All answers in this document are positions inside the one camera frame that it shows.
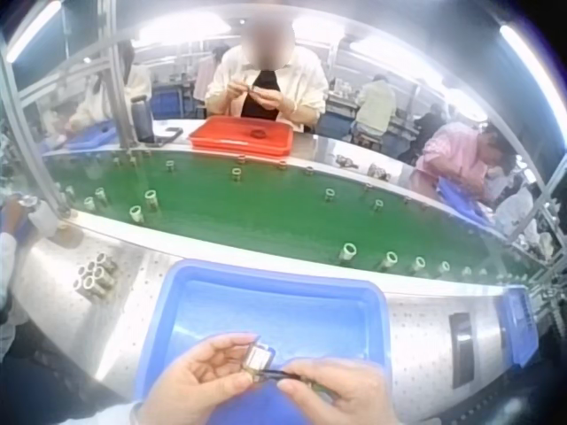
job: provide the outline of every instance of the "pink shirt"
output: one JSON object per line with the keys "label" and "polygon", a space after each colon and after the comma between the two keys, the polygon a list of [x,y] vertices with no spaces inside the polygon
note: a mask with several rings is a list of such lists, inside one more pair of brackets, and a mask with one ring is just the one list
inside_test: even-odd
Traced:
{"label": "pink shirt", "polygon": [[484,179],[488,166],[477,159],[477,136],[478,131],[460,122],[443,126],[423,147],[416,168],[439,177],[428,163],[443,156],[451,161],[455,171],[472,179]]}

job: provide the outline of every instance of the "hair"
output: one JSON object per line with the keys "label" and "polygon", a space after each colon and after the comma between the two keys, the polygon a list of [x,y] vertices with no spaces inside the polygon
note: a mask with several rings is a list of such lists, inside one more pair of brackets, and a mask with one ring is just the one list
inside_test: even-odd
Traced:
{"label": "hair", "polygon": [[[134,56],[136,55],[132,42],[130,40],[118,42],[118,54],[124,61],[124,84],[128,84],[128,78],[130,77],[130,71],[132,70],[132,64],[134,63]],[[97,94],[100,91],[102,83],[103,74],[98,73],[97,82],[95,82],[95,85],[92,88],[92,92],[94,94]]]}

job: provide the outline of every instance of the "blue tray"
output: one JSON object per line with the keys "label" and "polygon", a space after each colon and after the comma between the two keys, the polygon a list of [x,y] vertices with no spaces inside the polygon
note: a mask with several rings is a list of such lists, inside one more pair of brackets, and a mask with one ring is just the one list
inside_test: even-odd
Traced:
{"label": "blue tray", "polygon": [[[370,282],[282,274],[184,260],[167,274],[136,376],[148,395],[175,358],[208,336],[260,335],[276,350],[273,367],[298,357],[369,359],[391,376],[384,294]],[[273,383],[219,407],[209,424],[308,424]]]}
{"label": "blue tray", "polygon": [[540,344],[538,327],[526,287],[506,288],[501,298],[501,317],[512,363],[524,367]]}
{"label": "blue tray", "polygon": [[70,151],[96,149],[110,143],[115,138],[116,126],[113,120],[108,120],[85,128],[81,133],[67,140],[65,147]]}
{"label": "blue tray", "polygon": [[457,185],[443,177],[439,177],[437,191],[445,199],[445,202],[454,210],[467,219],[481,226],[490,226],[490,221],[478,209],[477,203],[464,193]]}

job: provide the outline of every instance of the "worker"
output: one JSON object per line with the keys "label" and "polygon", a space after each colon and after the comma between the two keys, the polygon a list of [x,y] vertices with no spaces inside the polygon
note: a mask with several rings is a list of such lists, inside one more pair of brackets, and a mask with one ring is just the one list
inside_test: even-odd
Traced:
{"label": "worker", "polygon": [[325,112],[329,84],[321,60],[295,45],[290,22],[249,19],[242,45],[227,51],[206,93],[209,114],[313,127]]}
{"label": "worker", "polygon": [[484,197],[485,175],[489,167],[509,162],[513,148],[492,124],[482,132],[460,122],[440,128],[423,147],[412,174],[412,189],[436,197],[439,177],[456,183],[474,198]]}
{"label": "worker", "polygon": [[[150,72],[145,66],[134,65],[135,51],[130,40],[119,42],[118,52],[124,80],[124,97],[128,113],[130,113],[130,99],[139,96],[151,99]],[[103,75],[99,73],[94,84],[87,87],[85,99],[66,123],[65,130],[67,133],[78,133],[84,128],[113,118],[106,82]]]}
{"label": "worker", "polygon": [[21,323],[12,317],[12,298],[8,285],[12,278],[18,247],[14,236],[25,216],[26,211],[16,197],[6,200],[2,208],[0,233],[0,364],[12,347],[16,337],[16,325]]}
{"label": "worker", "polygon": [[222,57],[229,49],[226,44],[221,44],[213,49],[213,54],[207,58],[199,60],[197,63],[197,79],[193,98],[201,105],[205,104],[206,89],[213,82],[214,72],[222,62]]}
{"label": "worker", "polygon": [[[255,337],[226,334],[206,339],[163,373],[143,403],[112,407],[93,418],[65,424],[204,424],[215,407],[251,389],[252,376],[240,364]],[[359,360],[301,359],[283,370],[305,376],[337,395],[329,404],[301,381],[277,383],[314,425],[399,424],[385,379],[375,365]]]}
{"label": "worker", "polygon": [[353,123],[353,142],[361,144],[363,135],[380,140],[396,113],[396,94],[384,75],[376,75],[356,97],[359,111]]}
{"label": "worker", "polygon": [[429,112],[414,121],[414,127],[419,130],[419,133],[410,144],[409,149],[399,155],[398,159],[406,164],[414,165],[414,162],[421,155],[425,143],[445,124],[443,108],[440,104],[432,104]]}

